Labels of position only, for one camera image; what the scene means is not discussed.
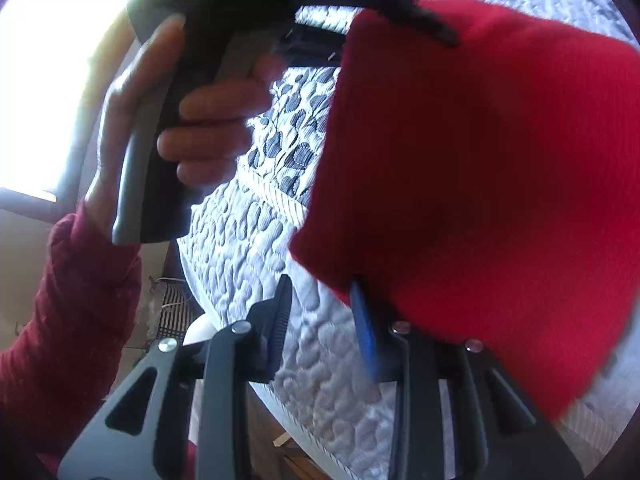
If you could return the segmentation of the left forearm red sleeve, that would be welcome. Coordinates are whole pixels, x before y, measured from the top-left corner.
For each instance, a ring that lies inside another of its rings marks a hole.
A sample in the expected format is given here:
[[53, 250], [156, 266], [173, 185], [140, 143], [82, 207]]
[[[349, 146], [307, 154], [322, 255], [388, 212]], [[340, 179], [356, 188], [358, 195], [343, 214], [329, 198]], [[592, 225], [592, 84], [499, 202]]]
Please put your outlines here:
[[141, 294], [136, 246], [115, 246], [86, 206], [59, 221], [20, 336], [1, 353], [1, 417], [55, 468], [116, 378]]

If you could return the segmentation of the left hand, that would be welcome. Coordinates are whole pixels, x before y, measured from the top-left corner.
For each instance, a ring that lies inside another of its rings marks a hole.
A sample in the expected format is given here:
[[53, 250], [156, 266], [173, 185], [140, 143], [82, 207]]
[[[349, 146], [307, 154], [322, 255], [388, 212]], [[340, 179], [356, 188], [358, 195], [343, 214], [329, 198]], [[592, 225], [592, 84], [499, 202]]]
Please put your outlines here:
[[[120, 175], [134, 118], [143, 99], [177, 66], [184, 40], [180, 14], [157, 27], [136, 58], [108, 89], [101, 119], [98, 168], [84, 198], [87, 216], [105, 238], [112, 236]], [[157, 141], [163, 159], [175, 162], [178, 179], [192, 188], [212, 192], [236, 174], [236, 160], [253, 141], [246, 122], [272, 104], [270, 86], [285, 70], [280, 56], [264, 55], [250, 76], [206, 84], [182, 99], [181, 124]]]

